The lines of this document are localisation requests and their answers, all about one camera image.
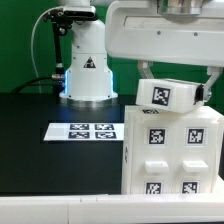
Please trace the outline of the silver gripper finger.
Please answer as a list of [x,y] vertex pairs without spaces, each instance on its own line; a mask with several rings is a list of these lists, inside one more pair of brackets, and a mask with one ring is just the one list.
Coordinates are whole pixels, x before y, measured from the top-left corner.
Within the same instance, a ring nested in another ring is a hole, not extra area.
[[207,67],[207,75],[209,79],[206,81],[205,84],[200,84],[195,92],[195,101],[196,102],[208,102],[212,96],[211,88],[213,84],[217,81],[220,75],[223,72],[222,67],[214,67],[208,66]]

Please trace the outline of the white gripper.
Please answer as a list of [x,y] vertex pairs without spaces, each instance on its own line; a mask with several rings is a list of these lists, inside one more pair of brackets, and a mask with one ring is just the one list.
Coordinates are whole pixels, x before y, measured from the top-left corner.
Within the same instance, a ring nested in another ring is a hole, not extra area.
[[105,45],[116,58],[138,62],[153,79],[152,62],[224,67],[224,0],[196,0],[197,14],[174,14],[160,0],[118,0],[106,14]]

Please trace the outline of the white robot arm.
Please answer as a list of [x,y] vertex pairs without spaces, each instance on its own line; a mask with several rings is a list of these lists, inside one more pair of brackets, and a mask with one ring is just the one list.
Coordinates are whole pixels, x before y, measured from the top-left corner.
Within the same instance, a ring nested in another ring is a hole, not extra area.
[[58,0],[72,23],[67,94],[104,100],[106,57],[224,67],[224,0]]

